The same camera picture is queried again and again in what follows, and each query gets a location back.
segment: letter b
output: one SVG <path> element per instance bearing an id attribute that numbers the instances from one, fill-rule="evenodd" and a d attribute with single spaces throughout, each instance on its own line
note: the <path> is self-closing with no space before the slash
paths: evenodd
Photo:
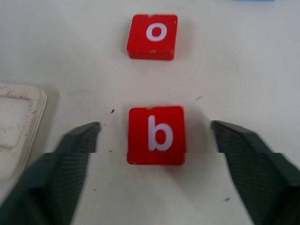
<path id="1" fill-rule="evenodd" d="M 162 130 L 165 133 L 165 143 L 159 144 L 156 141 L 156 132 Z M 155 116 L 151 115 L 148 118 L 148 148 L 150 151 L 157 149 L 159 151 L 166 151 L 173 143 L 172 128 L 165 123 L 160 123 L 155 126 Z"/>

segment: white surface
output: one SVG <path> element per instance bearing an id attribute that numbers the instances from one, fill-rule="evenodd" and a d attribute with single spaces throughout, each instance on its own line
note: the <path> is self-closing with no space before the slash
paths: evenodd
<path id="1" fill-rule="evenodd" d="M 2 1 L 0 79 L 60 95 L 45 150 L 76 126 L 105 124 L 74 224 L 250 224 L 208 120 L 255 130 L 300 165 L 299 9 L 299 0 Z M 174 61 L 124 53 L 136 13 L 178 15 Z M 195 156 L 182 168 L 126 163 L 127 114 L 145 105 L 185 107 Z"/>
<path id="2" fill-rule="evenodd" d="M 46 99 L 35 87 L 0 83 L 0 179 L 23 172 Z"/>

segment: red block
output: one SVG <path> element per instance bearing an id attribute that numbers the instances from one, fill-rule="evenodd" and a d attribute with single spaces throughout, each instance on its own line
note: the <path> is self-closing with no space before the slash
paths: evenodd
<path id="1" fill-rule="evenodd" d="M 186 137 L 180 106 L 133 108 L 129 112 L 127 161 L 134 165 L 182 165 Z"/>
<path id="2" fill-rule="evenodd" d="M 135 15 L 127 44 L 129 57 L 173 60 L 177 20 L 176 15 Z"/>

